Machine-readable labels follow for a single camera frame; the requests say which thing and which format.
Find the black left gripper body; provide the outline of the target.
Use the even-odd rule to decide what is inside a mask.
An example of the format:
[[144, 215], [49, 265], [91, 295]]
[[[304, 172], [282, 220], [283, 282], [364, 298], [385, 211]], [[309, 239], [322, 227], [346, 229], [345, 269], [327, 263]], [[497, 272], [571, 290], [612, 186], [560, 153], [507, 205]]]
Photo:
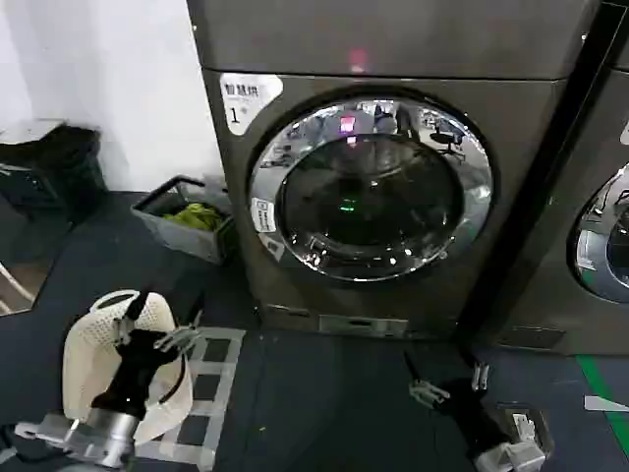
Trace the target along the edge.
[[165, 332], [134, 329], [130, 342], [116, 348], [120, 365], [109, 387], [94, 398], [91, 407], [143, 419], [149, 386], [166, 359], [154, 344], [164, 336]]

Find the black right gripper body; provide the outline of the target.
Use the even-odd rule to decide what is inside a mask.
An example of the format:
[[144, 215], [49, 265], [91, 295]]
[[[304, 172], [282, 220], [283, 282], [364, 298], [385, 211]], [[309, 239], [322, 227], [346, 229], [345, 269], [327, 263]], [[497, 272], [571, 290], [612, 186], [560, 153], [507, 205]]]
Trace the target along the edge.
[[442, 383], [439, 388], [447, 392], [448, 397], [436, 410], [453, 419], [466, 442], [471, 460], [507, 442], [507, 435], [490, 417], [482, 403], [485, 394], [473, 390], [470, 380], [454, 379]]

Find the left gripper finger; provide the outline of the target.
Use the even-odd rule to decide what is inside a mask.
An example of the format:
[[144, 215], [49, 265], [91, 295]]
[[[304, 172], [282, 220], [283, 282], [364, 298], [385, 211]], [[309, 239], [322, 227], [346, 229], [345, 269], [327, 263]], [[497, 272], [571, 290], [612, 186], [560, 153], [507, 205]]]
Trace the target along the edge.
[[200, 331], [192, 325], [179, 326], [167, 332], [156, 340], [156, 349], [168, 352], [172, 349], [177, 352], [187, 352], [195, 346], [200, 339]]
[[131, 332], [135, 329], [135, 323], [143, 311], [148, 294], [148, 290], [141, 291], [130, 303], [122, 317], [113, 321], [117, 345], [127, 345], [131, 342]]

